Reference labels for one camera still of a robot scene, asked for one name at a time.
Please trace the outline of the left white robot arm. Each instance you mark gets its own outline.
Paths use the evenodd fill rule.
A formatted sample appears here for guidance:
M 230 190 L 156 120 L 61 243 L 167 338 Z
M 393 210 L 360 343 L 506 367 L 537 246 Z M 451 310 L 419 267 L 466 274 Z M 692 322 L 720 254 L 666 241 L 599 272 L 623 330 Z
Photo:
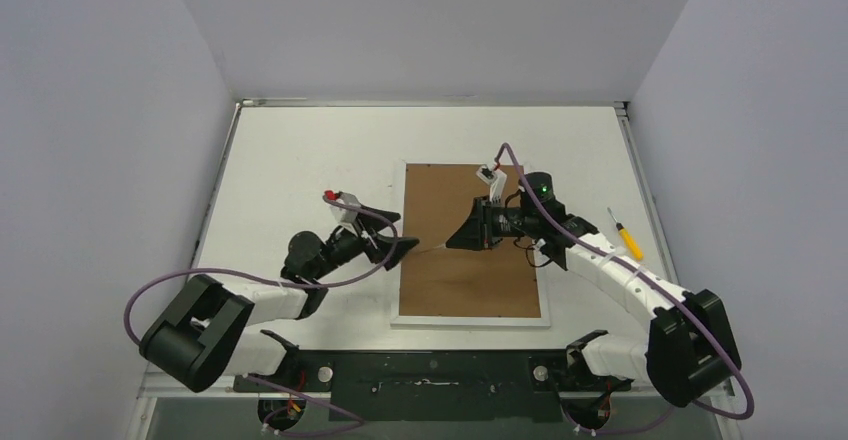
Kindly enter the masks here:
M 134 293 L 124 310 L 124 328 L 140 355 L 192 392 L 208 389 L 223 375 L 259 374 L 282 391 L 297 380 L 296 347 L 274 333 L 248 327 L 272 320 L 302 320 L 315 313 L 329 290 L 323 278 L 365 256 L 374 271 L 389 271 L 418 244 L 400 236 L 397 212 L 366 206 L 346 211 L 325 239 L 295 234 L 277 280 L 224 268 L 181 272 L 184 286 L 143 335 L 134 332 Z

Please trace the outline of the yellow handled screwdriver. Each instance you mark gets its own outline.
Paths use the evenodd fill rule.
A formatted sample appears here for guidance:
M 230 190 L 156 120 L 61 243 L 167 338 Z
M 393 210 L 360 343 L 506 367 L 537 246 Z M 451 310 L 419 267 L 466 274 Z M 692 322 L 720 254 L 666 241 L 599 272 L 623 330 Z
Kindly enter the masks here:
M 610 216 L 612 222 L 615 225 L 615 228 L 618 232 L 619 237 L 623 241 L 625 247 L 627 248 L 628 252 L 631 254 L 632 258 L 637 260 L 637 261 L 642 261 L 644 259 L 644 253 L 641 249 L 641 246 L 634 239 L 634 237 L 631 235 L 631 233 L 625 227 L 625 225 L 618 219 L 618 217 L 615 215 L 612 208 L 607 207 L 606 210 L 607 210 L 608 215 Z

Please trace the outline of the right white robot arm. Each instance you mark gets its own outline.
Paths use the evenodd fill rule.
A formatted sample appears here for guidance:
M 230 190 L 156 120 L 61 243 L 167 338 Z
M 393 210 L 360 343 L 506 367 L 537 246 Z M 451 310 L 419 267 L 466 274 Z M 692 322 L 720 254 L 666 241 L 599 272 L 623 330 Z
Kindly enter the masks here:
M 483 251 L 507 238 L 528 238 L 533 250 L 593 284 L 646 333 L 638 339 L 595 330 L 572 342 L 565 362 L 572 385 L 588 389 L 609 377 L 647 382 L 670 404 L 685 407 L 740 373 L 717 295 L 670 283 L 616 248 L 595 225 L 566 210 L 546 172 L 525 175 L 512 196 L 503 194 L 507 175 L 500 168 L 483 165 L 477 176 L 489 192 L 474 198 L 447 248 Z

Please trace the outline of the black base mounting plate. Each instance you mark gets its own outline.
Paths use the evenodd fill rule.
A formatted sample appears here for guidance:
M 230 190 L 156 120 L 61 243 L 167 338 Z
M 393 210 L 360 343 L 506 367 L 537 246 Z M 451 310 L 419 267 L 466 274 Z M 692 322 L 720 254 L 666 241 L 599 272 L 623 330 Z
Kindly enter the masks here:
M 564 408 L 608 403 L 631 383 L 595 377 L 563 349 L 302 350 L 259 382 L 238 377 L 239 393 L 283 388 L 328 395 L 332 421 L 347 410 L 366 421 L 558 422 Z

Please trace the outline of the white picture frame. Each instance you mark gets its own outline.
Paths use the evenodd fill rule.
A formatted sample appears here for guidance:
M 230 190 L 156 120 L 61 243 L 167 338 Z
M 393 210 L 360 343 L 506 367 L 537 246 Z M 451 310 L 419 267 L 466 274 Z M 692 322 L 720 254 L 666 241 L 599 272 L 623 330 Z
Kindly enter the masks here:
M 400 162 L 393 209 L 402 233 L 420 240 L 391 280 L 389 323 L 394 328 L 531 328 L 552 321 L 543 273 L 510 242 L 492 250 L 443 249 L 468 217 L 473 200 L 488 194 L 475 164 Z

